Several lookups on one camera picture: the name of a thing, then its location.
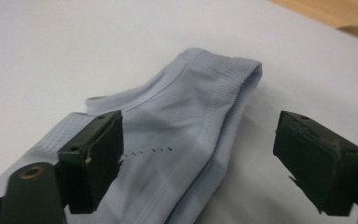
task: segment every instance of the folded cloth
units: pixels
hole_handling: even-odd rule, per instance
[[[0,176],[57,161],[56,152],[96,116],[121,110],[124,155],[98,210],[68,223],[194,223],[227,170],[245,100],[261,64],[188,49],[140,88],[87,100]]]

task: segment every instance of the fabric fold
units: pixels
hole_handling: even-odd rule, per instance
[[[54,155],[96,116],[121,110],[124,155],[98,210],[69,223],[194,223],[223,180],[259,62],[188,49],[142,87],[90,98],[0,176],[0,196],[16,168]]]

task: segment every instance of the white table surface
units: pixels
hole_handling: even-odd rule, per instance
[[[358,145],[358,39],[268,1],[0,1],[0,174],[86,98],[144,84],[190,47],[264,66],[198,223],[356,223],[357,206],[319,215],[272,146],[281,110]]]

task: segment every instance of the stitching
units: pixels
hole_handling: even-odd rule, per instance
[[[157,153],[157,152],[164,152],[164,151],[168,151],[168,152],[172,152],[173,149],[171,147],[165,147],[165,148],[159,148],[159,149],[155,149],[155,148],[151,148],[148,150],[141,150],[141,151],[137,151],[137,152],[130,152],[130,153],[124,153],[123,157],[124,158],[128,158],[128,157],[136,157],[136,156],[142,156],[145,155],[147,153]]]

